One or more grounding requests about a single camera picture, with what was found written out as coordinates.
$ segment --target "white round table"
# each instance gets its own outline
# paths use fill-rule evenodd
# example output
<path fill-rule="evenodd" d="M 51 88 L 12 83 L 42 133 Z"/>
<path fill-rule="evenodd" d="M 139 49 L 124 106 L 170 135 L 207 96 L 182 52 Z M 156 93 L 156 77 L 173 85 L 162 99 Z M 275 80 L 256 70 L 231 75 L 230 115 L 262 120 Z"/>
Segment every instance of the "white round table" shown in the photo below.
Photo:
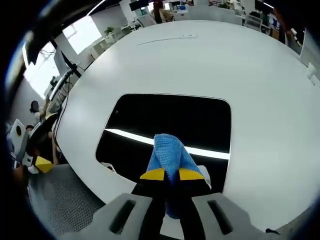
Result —
<path fill-rule="evenodd" d="M 135 186 L 95 158 L 120 96 L 224 99 L 232 129 L 223 194 L 257 228 L 277 229 L 306 210 L 320 188 L 320 91 L 294 56 L 270 36 L 224 22 L 176 21 L 134 31 L 75 84 L 58 144 L 75 173 L 107 204 Z"/>

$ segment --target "yellow object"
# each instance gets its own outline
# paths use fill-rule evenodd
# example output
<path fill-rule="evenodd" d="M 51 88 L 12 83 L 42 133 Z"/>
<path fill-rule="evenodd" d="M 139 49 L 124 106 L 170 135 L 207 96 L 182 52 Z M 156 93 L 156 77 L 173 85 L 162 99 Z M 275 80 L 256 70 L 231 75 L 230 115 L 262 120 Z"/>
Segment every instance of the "yellow object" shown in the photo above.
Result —
<path fill-rule="evenodd" d="M 45 116 L 45 120 L 48 120 L 48 118 L 50 118 L 51 116 L 58 114 L 57 112 L 51 113 L 48 116 Z"/>
<path fill-rule="evenodd" d="M 179 168 L 179 175 L 180 180 L 198 180 L 198 179 L 205 179 L 204 176 L 202 176 L 200 173 L 196 171 L 192 171 L 187 168 Z"/>
<path fill-rule="evenodd" d="M 53 168 L 54 165 L 50 161 L 48 161 L 47 159 L 45 159 L 41 156 L 38 156 L 35 160 L 35 166 L 41 172 L 46 174 L 47 172 L 49 172 Z"/>
<path fill-rule="evenodd" d="M 142 174 L 140 177 L 140 179 L 159 180 L 159 181 L 163 181 L 164 178 L 165 178 L 164 168 L 157 168 L 154 170 L 147 171 L 146 173 Z"/>

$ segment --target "blue microfiber towel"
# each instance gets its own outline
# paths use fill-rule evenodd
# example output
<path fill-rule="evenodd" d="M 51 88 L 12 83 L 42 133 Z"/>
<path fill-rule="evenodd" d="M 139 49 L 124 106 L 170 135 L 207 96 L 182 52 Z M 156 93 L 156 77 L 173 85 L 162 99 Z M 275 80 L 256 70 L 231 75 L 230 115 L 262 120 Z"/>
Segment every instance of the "blue microfiber towel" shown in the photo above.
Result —
<path fill-rule="evenodd" d="M 154 136 L 154 148 L 147 171 L 158 168 L 164 168 L 171 185 L 175 184 L 175 175 L 179 168 L 193 170 L 202 175 L 182 142 L 169 134 Z"/>

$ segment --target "mesh surface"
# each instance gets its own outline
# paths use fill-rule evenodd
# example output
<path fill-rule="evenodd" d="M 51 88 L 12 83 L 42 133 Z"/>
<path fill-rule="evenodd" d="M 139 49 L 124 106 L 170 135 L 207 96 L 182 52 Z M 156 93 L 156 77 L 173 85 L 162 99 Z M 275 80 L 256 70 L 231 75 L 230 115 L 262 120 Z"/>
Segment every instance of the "mesh surface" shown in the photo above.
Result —
<path fill-rule="evenodd" d="M 94 213 L 105 205 L 69 165 L 55 166 L 36 178 L 33 188 L 38 190 L 31 196 L 32 206 L 57 236 L 81 231 L 92 222 Z"/>

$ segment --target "desk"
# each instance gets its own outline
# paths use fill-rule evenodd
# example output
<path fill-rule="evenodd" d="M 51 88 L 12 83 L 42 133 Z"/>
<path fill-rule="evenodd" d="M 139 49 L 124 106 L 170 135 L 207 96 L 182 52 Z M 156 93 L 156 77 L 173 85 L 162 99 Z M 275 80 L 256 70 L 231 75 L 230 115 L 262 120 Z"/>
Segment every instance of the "desk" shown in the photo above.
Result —
<path fill-rule="evenodd" d="M 183 35 L 195 37 L 176 37 Z M 320 187 L 320 92 L 291 51 L 265 34 L 226 22 L 174 21 L 134 31 L 75 84 L 58 144 L 75 173 L 107 204 L 135 186 L 95 158 L 120 96 L 224 99 L 232 130 L 223 194 L 247 211 L 257 228 L 277 229 L 306 210 Z"/>

